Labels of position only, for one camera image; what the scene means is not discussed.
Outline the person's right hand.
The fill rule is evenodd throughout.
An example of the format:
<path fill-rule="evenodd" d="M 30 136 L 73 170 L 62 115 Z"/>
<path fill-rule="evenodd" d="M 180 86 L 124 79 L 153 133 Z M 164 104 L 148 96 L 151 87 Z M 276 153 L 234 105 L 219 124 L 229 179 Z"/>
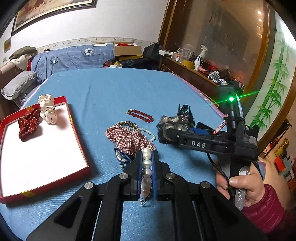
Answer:
<path fill-rule="evenodd" d="M 250 207 L 262 199 L 265 194 L 264 183 L 262 177 L 257 168 L 251 164 L 249 175 L 235 176 L 230 178 L 229 182 L 217 171 L 216 172 L 216 184 L 217 190 L 224 195 L 227 199 L 230 199 L 228 193 L 228 186 L 232 186 L 236 189 L 246 190 L 245 207 Z"/>

